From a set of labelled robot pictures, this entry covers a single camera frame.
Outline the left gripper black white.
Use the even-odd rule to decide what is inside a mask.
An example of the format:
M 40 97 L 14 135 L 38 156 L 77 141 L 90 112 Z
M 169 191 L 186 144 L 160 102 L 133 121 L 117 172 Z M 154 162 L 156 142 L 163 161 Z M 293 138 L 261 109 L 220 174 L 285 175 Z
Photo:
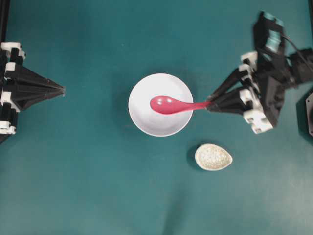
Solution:
M 65 95 L 64 87 L 44 78 L 22 66 L 25 52 L 19 42 L 2 42 L 0 44 L 0 133 L 13 135 L 16 133 L 18 114 L 42 101 Z M 12 78 L 6 72 L 12 72 Z M 43 93 L 17 92 L 13 94 L 16 82 L 54 88 L 56 90 Z

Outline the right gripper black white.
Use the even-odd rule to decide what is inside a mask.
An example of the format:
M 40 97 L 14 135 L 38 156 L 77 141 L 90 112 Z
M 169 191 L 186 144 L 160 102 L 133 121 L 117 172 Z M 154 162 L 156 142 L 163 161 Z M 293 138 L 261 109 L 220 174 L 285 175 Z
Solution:
M 241 56 L 242 64 L 208 97 L 207 110 L 243 114 L 255 134 L 277 126 L 285 90 L 296 88 L 284 49 L 267 49 Z M 247 110 L 247 103 L 252 107 Z

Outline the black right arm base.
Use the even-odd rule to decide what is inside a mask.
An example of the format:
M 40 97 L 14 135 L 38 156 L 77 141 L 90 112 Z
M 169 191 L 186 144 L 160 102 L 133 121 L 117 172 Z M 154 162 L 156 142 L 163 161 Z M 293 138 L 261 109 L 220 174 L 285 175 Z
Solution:
M 313 88 L 310 88 L 296 104 L 299 135 L 313 145 Z

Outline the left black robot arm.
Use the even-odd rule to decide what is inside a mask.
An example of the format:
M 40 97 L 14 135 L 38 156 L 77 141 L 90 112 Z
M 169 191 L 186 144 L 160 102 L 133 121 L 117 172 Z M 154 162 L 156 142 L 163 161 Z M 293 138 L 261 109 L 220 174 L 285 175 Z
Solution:
M 16 133 L 21 111 L 65 94 L 64 87 L 23 66 L 21 43 L 5 41 L 9 4 L 0 2 L 0 142 Z

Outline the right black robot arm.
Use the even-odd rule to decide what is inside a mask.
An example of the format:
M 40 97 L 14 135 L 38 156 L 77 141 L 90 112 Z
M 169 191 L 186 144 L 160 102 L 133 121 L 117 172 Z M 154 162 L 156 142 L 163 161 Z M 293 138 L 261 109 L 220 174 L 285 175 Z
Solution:
M 264 133 L 277 126 L 285 91 L 313 80 L 313 51 L 290 56 L 253 51 L 241 61 L 208 98 L 206 109 L 242 115 L 255 134 Z

